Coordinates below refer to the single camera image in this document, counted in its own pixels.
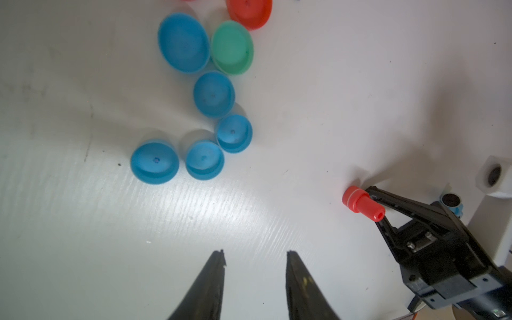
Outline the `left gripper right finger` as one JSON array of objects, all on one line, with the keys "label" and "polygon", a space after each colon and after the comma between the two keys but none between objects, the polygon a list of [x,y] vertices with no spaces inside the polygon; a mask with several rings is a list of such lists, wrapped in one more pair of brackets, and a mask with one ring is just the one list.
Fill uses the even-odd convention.
[{"label": "left gripper right finger", "polygon": [[285,279],[290,319],[340,320],[296,251],[287,252]]}]

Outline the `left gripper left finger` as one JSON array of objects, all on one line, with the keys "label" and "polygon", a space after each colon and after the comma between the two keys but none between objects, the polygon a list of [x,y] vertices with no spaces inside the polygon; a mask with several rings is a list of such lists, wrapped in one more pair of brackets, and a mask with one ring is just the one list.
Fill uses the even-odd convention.
[{"label": "left gripper left finger", "polygon": [[225,267],[223,250],[214,251],[168,320],[221,319]]}]

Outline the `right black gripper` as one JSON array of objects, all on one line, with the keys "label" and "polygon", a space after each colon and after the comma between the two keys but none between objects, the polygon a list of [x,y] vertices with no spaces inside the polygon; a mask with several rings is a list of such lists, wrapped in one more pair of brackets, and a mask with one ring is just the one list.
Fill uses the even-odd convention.
[{"label": "right black gripper", "polygon": [[373,201],[410,218],[400,228],[377,222],[404,284],[433,309],[511,309],[511,272],[497,266],[468,229],[439,201],[422,203],[376,186]]}]

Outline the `red stamp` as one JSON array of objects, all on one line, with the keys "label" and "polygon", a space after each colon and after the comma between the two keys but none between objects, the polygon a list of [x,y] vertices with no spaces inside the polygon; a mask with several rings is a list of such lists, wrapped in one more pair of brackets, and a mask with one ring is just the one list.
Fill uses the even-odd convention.
[{"label": "red stamp", "polygon": [[342,197],[343,204],[353,213],[361,213],[368,219],[378,223],[385,217],[385,208],[370,198],[369,193],[357,187],[347,188]]}]

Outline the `blue stamp rear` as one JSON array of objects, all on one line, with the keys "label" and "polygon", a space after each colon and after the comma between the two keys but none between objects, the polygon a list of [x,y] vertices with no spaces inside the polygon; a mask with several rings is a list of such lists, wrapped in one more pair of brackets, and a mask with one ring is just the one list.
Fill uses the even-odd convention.
[{"label": "blue stamp rear", "polygon": [[455,193],[444,193],[440,196],[440,203],[452,211],[456,217],[463,216],[463,204],[460,196]]}]

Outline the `blue cap bottom left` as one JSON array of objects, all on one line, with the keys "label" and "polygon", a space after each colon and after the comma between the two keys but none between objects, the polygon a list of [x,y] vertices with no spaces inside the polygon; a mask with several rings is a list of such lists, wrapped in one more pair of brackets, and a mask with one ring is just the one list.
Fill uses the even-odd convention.
[{"label": "blue cap bottom left", "polygon": [[174,146],[161,139],[144,141],[130,158],[130,167],[134,176],[151,185],[172,180],[179,170],[179,163],[179,156]]}]

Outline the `blue cap right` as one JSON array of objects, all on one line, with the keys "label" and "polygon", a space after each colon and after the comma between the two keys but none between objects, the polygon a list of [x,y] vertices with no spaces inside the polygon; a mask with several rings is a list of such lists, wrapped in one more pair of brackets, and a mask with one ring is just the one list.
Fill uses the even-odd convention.
[{"label": "blue cap right", "polygon": [[216,127],[219,146],[228,153],[241,153],[246,150],[253,138],[253,128],[248,118],[233,114],[222,118]]}]

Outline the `blue cap middle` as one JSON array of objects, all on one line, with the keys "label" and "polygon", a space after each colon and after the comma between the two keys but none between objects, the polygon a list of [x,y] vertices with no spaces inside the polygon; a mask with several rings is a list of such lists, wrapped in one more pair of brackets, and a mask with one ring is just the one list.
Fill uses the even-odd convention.
[{"label": "blue cap middle", "polygon": [[193,99],[196,108],[205,117],[218,119],[229,114],[235,104],[235,90],[231,80],[218,71],[204,73],[195,83]]}]

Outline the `green cap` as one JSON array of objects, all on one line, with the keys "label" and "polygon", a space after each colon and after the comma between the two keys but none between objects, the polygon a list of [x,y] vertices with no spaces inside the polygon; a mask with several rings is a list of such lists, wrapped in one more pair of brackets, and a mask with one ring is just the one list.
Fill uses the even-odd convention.
[{"label": "green cap", "polygon": [[217,69],[228,75],[245,73],[255,52],[251,34],[235,21],[225,21],[218,26],[211,37],[210,49]]}]

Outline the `medium red cap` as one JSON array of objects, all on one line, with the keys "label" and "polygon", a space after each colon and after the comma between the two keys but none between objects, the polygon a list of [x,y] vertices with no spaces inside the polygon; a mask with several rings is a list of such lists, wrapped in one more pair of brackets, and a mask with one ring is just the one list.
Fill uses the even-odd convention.
[{"label": "medium red cap", "polygon": [[247,30],[262,28],[271,16],[272,0],[226,0],[230,18]]}]

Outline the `large blue cap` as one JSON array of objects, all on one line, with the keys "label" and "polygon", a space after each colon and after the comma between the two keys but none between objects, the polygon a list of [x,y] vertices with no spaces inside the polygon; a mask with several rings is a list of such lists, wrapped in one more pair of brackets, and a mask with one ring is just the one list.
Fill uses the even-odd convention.
[{"label": "large blue cap", "polygon": [[181,73],[198,73],[210,59],[206,30],[191,15],[168,15],[159,26],[157,40],[165,60]]}]

